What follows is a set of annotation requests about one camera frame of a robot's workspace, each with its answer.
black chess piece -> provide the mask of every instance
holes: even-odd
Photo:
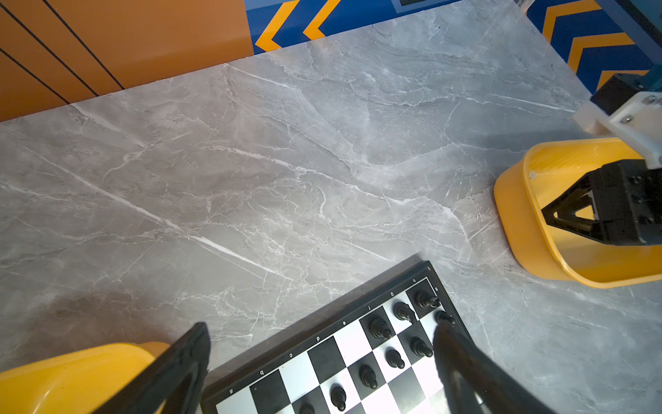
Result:
[[[404,361],[400,356],[400,352],[395,349],[386,351],[386,362],[393,368],[400,368],[401,370],[404,368]]]
[[[335,386],[331,389],[331,404],[335,405],[339,411],[345,411],[345,401],[347,401],[347,394],[341,386]]]
[[[451,323],[451,325],[455,325],[455,318],[453,318],[448,312],[446,311],[438,311],[437,313],[434,314],[434,320],[439,323],[441,321],[448,321]]]
[[[361,383],[366,387],[377,389],[377,374],[375,374],[375,371],[368,365],[362,365],[361,368],[359,368],[359,378],[361,379]]]
[[[315,414],[315,409],[310,404],[304,404],[299,409],[299,414]]]
[[[393,305],[393,313],[401,321],[409,321],[409,323],[416,322],[414,311],[405,302],[398,302]]]
[[[414,295],[414,302],[422,308],[437,307],[442,303],[439,302],[439,298],[436,296],[431,296],[426,291],[420,291]]]
[[[389,339],[393,336],[393,332],[389,329],[386,321],[378,316],[368,323],[368,330],[378,339]]]
[[[412,351],[418,356],[427,356],[428,358],[432,357],[432,350],[428,348],[428,345],[421,338],[414,336],[411,343]]]

marble tabletop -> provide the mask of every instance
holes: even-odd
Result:
[[[463,0],[0,124],[0,370],[195,321],[210,368],[404,258],[559,413],[662,403],[660,282],[515,261],[496,178],[589,97],[511,0]]]

chessboard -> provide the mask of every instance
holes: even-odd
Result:
[[[454,319],[471,340],[432,265],[422,262],[208,387],[203,412],[446,412],[432,351],[439,318]]]

orange panel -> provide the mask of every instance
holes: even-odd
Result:
[[[243,0],[50,0],[124,87],[253,54]]]
[[[98,95],[121,89],[47,3],[3,0],[3,4]]]
[[[94,96],[12,17],[0,10],[0,48],[69,102]]]
[[[0,53],[0,121],[65,105],[55,93],[49,91]]]

chessboard frame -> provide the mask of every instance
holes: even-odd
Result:
[[[409,268],[401,275],[396,276],[367,292],[343,307],[342,311],[325,318],[325,320],[311,329],[307,329],[280,345],[272,348],[264,354],[257,356],[247,364],[241,366],[231,374],[211,384],[202,394],[201,407],[204,414],[218,414],[216,405],[232,395],[234,389],[242,389],[266,377],[272,371],[277,370],[294,356],[306,352],[308,349],[321,343],[335,332],[349,324],[361,319],[372,310],[382,306],[394,294],[398,294],[414,287],[417,284],[430,283],[437,294],[444,310],[456,321],[456,325],[467,339],[473,340],[465,327],[457,309],[429,261],[418,263]]]

